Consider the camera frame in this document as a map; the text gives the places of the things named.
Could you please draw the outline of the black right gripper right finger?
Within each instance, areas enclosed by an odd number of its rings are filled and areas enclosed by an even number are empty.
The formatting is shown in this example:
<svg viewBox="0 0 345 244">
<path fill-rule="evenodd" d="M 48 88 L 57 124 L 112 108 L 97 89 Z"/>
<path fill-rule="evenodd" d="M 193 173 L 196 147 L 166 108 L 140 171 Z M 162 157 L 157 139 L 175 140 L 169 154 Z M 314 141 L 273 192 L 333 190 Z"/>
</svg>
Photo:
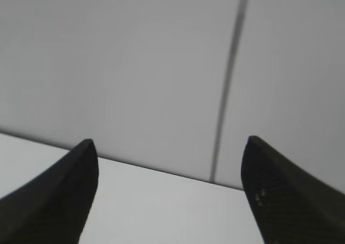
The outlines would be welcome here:
<svg viewBox="0 0 345 244">
<path fill-rule="evenodd" d="M 264 243 L 344 243 L 344 193 L 250 136 L 241 182 Z"/>
</svg>

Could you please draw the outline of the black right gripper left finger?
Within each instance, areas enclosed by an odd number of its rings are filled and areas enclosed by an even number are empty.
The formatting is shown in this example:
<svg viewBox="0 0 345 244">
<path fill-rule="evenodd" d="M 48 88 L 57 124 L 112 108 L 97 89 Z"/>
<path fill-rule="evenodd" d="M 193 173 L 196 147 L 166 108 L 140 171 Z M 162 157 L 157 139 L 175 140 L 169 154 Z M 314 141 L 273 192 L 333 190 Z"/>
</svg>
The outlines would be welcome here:
<svg viewBox="0 0 345 244">
<path fill-rule="evenodd" d="M 98 188 L 85 139 L 33 180 L 1 198 L 1 243 L 78 243 Z"/>
</svg>

